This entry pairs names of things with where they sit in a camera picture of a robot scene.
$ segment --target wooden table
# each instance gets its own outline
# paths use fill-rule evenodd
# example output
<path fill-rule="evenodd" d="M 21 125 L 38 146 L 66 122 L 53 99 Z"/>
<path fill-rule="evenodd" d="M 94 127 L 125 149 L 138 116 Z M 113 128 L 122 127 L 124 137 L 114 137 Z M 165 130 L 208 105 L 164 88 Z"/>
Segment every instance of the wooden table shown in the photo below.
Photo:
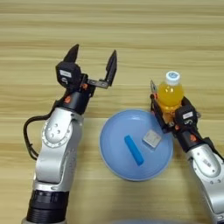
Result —
<path fill-rule="evenodd" d="M 62 95 L 54 67 L 76 43 L 83 72 L 104 77 L 114 49 L 118 71 L 114 86 L 97 89 L 85 114 L 69 223 L 140 218 L 209 223 L 177 143 L 166 171 L 152 181 L 131 183 L 106 168 L 98 138 L 114 113 L 149 109 L 150 80 L 158 84 L 173 69 L 202 113 L 201 134 L 224 154 L 223 11 L 221 0 L 1 0 L 1 223 L 20 223 L 26 215 L 35 164 L 25 149 L 23 124 L 47 113 Z M 42 124 L 29 129 L 38 149 Z"/>

